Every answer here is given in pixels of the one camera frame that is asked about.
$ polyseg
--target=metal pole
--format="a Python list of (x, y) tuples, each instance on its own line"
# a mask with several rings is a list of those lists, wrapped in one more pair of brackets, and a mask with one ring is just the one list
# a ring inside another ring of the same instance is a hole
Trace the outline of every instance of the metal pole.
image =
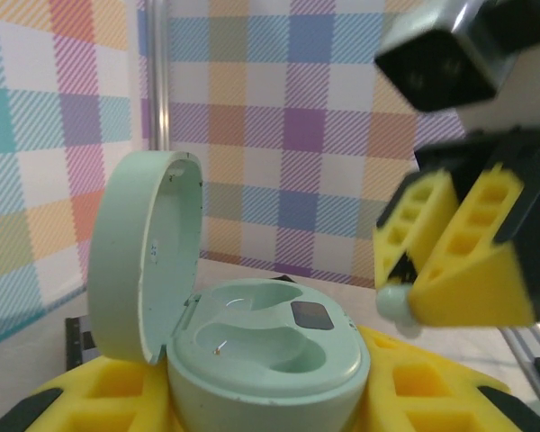
[(540, 357), (540, 323), (531, 328), (501, 328), (512, 354), (540, 400), (540, 377), (534, 359)]
[(146, 0), (150, 149), (170, 149), (168, 109), (168, 1)]

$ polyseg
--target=yellow gripper pad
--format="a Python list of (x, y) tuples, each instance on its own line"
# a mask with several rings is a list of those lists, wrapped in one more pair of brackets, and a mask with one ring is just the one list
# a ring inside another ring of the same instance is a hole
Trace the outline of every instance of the yellow gripper pad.
[(410, 284), (410, 312), (431, 327), (539, 321), (540, 130), (417, 152), (373, 230), (376, 289)]
[[(480, 390), (506, 394), (503, 383), (377, 331), (359, 330), (372, 364), (352, 432), (521, 430)], [(164, 363), (147, 366), (98, 357), (37, 393), (47, 389), (62, 393), (28, 432), (184, 431), (172, 409)]]

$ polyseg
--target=plaid fabric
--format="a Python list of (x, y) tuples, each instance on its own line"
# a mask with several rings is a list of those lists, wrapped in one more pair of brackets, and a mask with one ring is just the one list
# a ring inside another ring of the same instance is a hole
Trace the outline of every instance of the plaid fabric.
[(128, 7), (0, 0), (0, 340), (83, 289), (106, 179), (141, 145)]
[(413, 147), (462, 133), (373, 65), (417, 3), (171, 2), (172, 141), (202, 161), (203, 257), (372, 286), (372, 227)]

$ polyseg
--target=plaid backdrop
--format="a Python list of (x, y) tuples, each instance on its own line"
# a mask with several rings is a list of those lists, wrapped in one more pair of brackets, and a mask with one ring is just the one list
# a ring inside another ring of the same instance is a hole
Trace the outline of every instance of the plaid backdrop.
[(83, 290), (106, 179), (142, 147), (128, 13), (122, 0), (0, 0), (0, 340)]
[[(371, 284), (371, 227), (413, 145), (461, 132), (372, 64), (411, 6), (171, 2), (172, 141), (204, 167), (203, 256)], [(0, 0), (0, 340), (84, 290), (105, 182), (148, 145), (146, 23), (143, 0)]]
[(374, 67), (417, 3), (171, 2), (172, 141), (204, 168), (205, 257), (372, 286), (372, 227), (413, 146), (462, 132)]

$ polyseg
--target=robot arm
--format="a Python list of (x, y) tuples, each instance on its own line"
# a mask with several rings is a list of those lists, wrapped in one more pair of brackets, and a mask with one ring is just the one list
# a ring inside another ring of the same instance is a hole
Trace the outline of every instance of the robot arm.
[[(376, 64), (415, 108), (455, 107), (467, 130), (487, 131), (417, 149), (419, 171), (404, 178), (378, 220), (377, 306), (389, 320), (403, 327), (540, 320), (540, 126), (513, 128), (540, 125), (516, 99), (524, 87), (540, 87), (540, 69), (522, 58), (512, 69), (518, 52), (536, 44), (540, 2), (527, 0), (430, 1), (398, 19), (382, 43)], [(540, 101), (538, 93), (523, 104)]]

